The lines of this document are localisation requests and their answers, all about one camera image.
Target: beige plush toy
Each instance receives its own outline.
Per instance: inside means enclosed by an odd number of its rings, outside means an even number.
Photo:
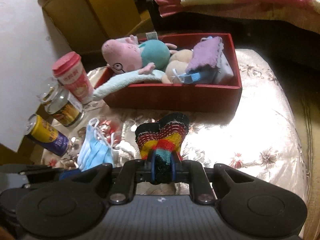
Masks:
[[[176,84],[181,83],[176,77],[177,75],[184,74],[186,68],[192,58],[192,51],[189,49],[179,50],[174,53],[170,59],[169,64],[165,70],[165,75],[162,77],[162,83],[164,84]]]
[[[169,62],[178,60],[180,62],[186,62],[189,63],[192,58],[192,51],[190,49],[182,49],[174,53],[170,59]]]

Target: yellow and purple can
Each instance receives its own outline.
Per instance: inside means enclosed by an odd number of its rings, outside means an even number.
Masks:
[[[62,156],[68,150],[68,137],[38,114],[29,117],[25,135],[55,155]]]

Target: wooden cabinet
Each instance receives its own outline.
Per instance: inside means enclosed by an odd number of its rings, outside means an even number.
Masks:
[[[79,54],[100,50],[110,38],[123,37],[150,20],[133,0],[48,0],[43,10]]]

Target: jar lid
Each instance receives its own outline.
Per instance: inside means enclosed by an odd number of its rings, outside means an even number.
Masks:
[[[60,76],[81,60],[81,56],[72,51],[59,58],[52,66],[53,75]]]
[[[55,91],[59,87],[58,80],[50,77],[41,82],[39,89],[42,91],[37,95],[39,101],[43,104],[49,101],[53,94],[56,94]]]

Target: teal plush body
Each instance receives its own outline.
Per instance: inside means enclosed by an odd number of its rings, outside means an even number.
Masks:
[[[139,45],[142,67],[153,62],[157,70],[165,70],[169,63],[170,51],[166,44],[159,40],[148,40]]]

